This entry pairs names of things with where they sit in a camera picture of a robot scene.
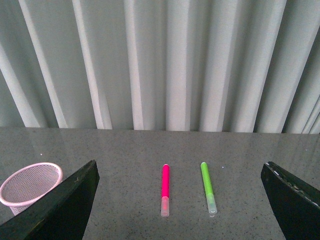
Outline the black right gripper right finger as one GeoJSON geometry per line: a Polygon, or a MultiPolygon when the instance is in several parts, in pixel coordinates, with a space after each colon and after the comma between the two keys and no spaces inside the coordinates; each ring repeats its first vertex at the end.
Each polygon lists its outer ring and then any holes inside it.
{"type": "Polygon", "coordinates": [[[273,214],[287,240],[320,238],[320,191],[272,161],[261,170],[273,214]]]}

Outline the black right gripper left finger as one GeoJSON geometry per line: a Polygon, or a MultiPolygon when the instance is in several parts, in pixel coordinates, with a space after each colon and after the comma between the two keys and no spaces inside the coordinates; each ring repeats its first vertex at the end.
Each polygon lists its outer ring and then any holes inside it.
{"type": "Polygon", "coordinates": [[[100,180],[89,161],[26,210],[0,226],[2,240],[81,240],[100,180]]]}

